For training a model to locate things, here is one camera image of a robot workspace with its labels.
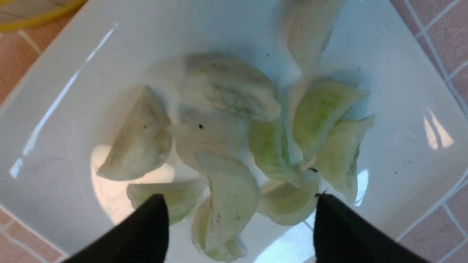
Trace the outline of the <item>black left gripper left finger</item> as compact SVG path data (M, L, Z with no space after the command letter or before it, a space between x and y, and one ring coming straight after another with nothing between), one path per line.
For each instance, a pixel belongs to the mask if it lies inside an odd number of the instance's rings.
M169 247L169 211L162 194L65 263L164 263Z

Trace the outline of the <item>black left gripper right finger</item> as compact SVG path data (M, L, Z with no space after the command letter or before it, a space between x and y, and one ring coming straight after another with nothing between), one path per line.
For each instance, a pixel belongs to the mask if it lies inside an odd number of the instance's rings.
M426 263L334 195L316 194L314 248L318 263Z

